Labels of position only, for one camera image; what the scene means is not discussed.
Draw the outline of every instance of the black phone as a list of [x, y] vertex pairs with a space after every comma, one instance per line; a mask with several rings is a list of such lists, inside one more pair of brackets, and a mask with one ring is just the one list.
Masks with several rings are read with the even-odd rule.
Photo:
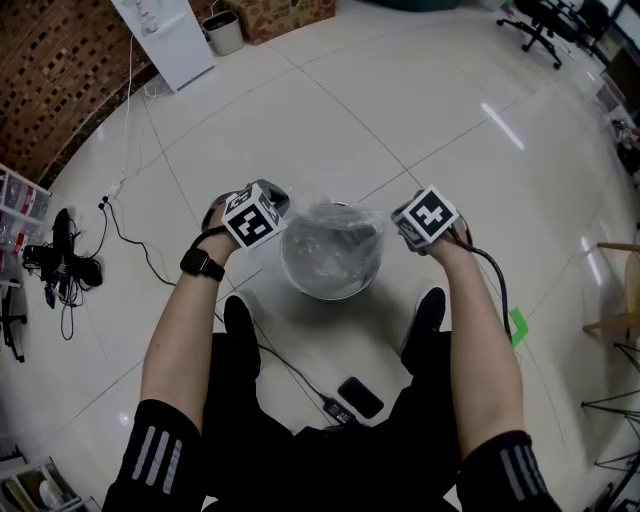
[[367, 419], [373, 418], [384, 407], [382, 400], [355, 377], [344, 381], [338, 388], [338, 394]]

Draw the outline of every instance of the forearm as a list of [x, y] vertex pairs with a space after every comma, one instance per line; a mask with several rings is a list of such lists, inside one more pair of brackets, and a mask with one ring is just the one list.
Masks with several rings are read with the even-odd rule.
[[463, 458], [492, 437], [523, 430], [522, 379], [475, 257], [449, 244], [451, 379]]
[[[230, 251], [216, 237], [201, 244], [224, 265]], [[218, 282], [183, 273], [160, 317], [145, 356], [141, 400], [165, 402], [202, 430], [211, 363], [211, 333]]]

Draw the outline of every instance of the white appliance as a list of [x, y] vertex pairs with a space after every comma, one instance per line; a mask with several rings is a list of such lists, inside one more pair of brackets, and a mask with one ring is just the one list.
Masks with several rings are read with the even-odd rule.
[[188, 0], [111, 2], [174, 91], [214, 66]]

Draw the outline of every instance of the white stripe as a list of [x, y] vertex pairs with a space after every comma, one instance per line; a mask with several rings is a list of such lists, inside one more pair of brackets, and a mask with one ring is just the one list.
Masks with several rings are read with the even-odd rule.
[[167, 449], [167, 442], [169, 441], [169, 432], [163, 432], [160, 436], [160, 442], [156, 449], [156, 454], [153, 456], [153, 462], [147, 475], [147, 485], [153, 485], [156, 483], [156, 477], [158, 476], [158, 470], [160, 469], [160, 463], [164, 457], [164, 451]]
[[540, 487], [540, 489], [542, 489], [542, 492], [548, 493], [547, 486], [544, 484], [544, 480], [542, 479], [542, 475], [540, 474], [540, 469], [538, 468], [538, 463], [536, 462], [536, 458], [534, 457], [531, 448], [526, 446], [524, 449], [524, 453], [526, 454], [527, 459], [529, 459], [529, 465], [533, 468], [533, 476], [538, 482], [538, 486]]
[[131, 475], [132, 480], [137, 480], [140, 478], [140, 473], [142, 473], [142, 466], [144, 466], [144, 461], [147, 460], [147, 453], [149, 452], [149, 446], [151, 446], [151, 441], [153, 440], [153, 435], [156, 432], [156, 427], [149, 427], [147, 429], [147, 436], [144, 438], [144, 443], [142, 443], [142, 448], [140, 450], [140, 455], [138, 455], [138, 462], [136, 462], [136, 467], [133, 470], [133, 475]]
[[171, 486], [173, 485], [173, 479], [176, 476], [176, 468], [178, 467], [181, 451], [182, 441], [178, 439], [173, 447], [173, 453], [171, 454], [171, 460], [169, 461], [169, 467], [167, 468], [167, 476], [164, 479], [164, 484], [162, 484], [162, 492], [165, 494], [171, 494]]
[[520, 487], [520, 482], [518, 482], [518, 477], [513, 471], [513, 466], [511, 465], [511, 460], [509, 459], [509, 454], [506, 449], [500, 450], [500, 458], [502, 459], [502, 465], [504, 466], [504, 471], [507, 474], [507, 478], [509, 479], [509, 483], [511, 484], [511, 490], [516, 497], [516, 500], [522, 501], [524, 500], [524, 493], [522, 492], [522, 487]]
[[533, 483], [533, 479], [531, 478], [531, 471], [529, 471], [529, 468], [527, 468], [527, 465], [524, 462], [524, 457], [522, 456], [522, 446], [516, 446], [515, 451], [516, 459], [518, 460], [518, 465], [520, 466], [520, 471], [522, 471], [522, 476], [524, 476], [524, 481], [527, 483], [527, 487], [529, 488], [531, 494], [537, 496], [538, 488]]

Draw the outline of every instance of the wall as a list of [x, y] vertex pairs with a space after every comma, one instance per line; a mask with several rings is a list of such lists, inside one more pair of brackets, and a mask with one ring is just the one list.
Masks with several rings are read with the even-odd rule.
[[[51, 183], [126, 99], [130, 38], [110, 0], [0, 0], [0, 161]], [[149, 68], [134, 40], [133, 74]]]

